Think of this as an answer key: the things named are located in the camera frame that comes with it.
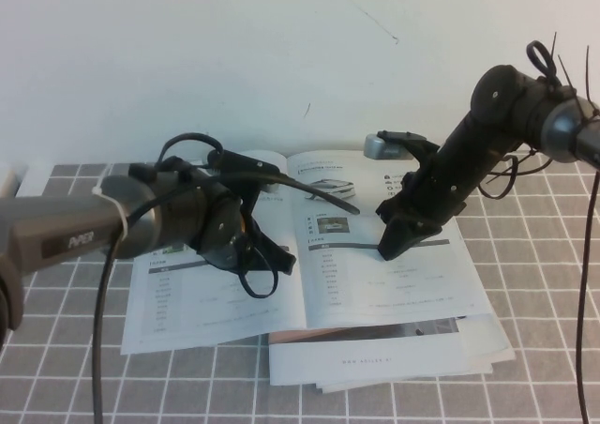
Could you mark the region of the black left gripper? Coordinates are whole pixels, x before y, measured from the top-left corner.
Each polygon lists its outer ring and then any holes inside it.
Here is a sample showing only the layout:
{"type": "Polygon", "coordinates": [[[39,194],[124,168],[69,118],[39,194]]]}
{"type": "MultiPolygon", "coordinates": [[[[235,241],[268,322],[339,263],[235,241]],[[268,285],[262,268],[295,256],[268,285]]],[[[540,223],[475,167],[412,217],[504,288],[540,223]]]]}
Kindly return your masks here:
{"type": "Polygon", "coordinates": [[[224,271],[272,271],[291,275],[296,258],[268,236],[264,255],[259,248],[260,229],[247,211],[222,208],[205,225],[205,261],[224,271]]]}

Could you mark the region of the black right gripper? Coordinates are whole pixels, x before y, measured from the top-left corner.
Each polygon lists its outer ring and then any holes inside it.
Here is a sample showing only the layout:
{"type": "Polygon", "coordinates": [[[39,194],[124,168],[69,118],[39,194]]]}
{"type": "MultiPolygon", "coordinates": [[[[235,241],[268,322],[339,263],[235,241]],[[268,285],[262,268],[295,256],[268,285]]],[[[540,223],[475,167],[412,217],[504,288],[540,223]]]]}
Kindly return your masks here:
{"type": "Polygon", "coordinates": [[[387,223],[378,245],[379,254],[384,260],[394,260],[416,244],[438,235],[444,224],[464,210],[466,198],[465,174],[426,177],[405,174],[400,192],[377,208],[377,215],[387,223]],[[401,215],[424,223],[392,220],[401,215]]]}

